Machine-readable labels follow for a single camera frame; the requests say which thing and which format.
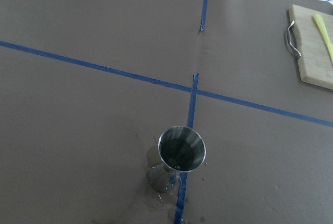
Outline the steel cocktail jigger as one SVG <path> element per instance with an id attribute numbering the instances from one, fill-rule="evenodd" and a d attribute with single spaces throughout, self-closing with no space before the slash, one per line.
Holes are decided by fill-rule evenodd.
<path id="1" fill-rule="evenodd" d="M 157 144 L 159 162 L 148 169 L 146 178 L 158 193 L 174 190 L 180 176 L 200 167 L 206 158 L 206 145 L 198 132 L 185 126 L 164 131 Z"/>

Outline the bamboo cutting board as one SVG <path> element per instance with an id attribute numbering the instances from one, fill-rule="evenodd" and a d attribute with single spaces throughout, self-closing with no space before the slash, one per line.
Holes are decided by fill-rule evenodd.
<path id="1" fill-rule="evenodd" d="M 332 57 L 314 19 L 315 14 L 322 17 L 332 40 L 332 15 L 298 5 L 292 5 L 288 12 L 287 43 L 296 56 L 300 79 L 332 89 Z"/>

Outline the yellow plastic knife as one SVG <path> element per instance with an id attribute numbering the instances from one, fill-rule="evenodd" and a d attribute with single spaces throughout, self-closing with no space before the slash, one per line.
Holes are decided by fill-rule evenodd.
<path id="1" fill-rule="evenodd" d="M 324 43 L 327 47 L 329 58 L 332 63 L 332 42 L 330 40 L 330 37 L 328 35 L 326 25 L 324 23 L 324 20 L 320 14 L 314 14 L 313 19 L 319 29 L 320 34 L 322 35 L 322 38 L 324 40 Z"/>

